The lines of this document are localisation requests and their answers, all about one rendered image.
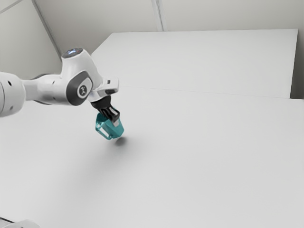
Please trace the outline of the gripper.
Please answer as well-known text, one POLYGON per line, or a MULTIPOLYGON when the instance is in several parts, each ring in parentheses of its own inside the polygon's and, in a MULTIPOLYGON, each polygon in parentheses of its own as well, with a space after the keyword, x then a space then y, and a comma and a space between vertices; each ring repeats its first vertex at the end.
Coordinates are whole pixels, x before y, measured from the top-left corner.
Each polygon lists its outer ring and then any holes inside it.
POLYGON ((112 107, 110 95, 107 95, 98 101, 91 102, 91 106, 94 109, 99 110, 104 117, 109 119, 114 127, 119 125, 120 112, 116 108, 112 107))

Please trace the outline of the teal faceted mug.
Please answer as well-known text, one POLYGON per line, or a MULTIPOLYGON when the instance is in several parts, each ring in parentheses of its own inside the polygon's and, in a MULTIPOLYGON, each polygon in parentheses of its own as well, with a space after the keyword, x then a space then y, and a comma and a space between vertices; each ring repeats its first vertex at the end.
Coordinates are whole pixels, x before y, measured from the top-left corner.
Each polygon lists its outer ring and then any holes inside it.
POLYGON ((112 123, 110 119, 101 113, 96 116, 95 130, 107 140, 119 138, 124 133, 124 127, 120 119, 112 123))

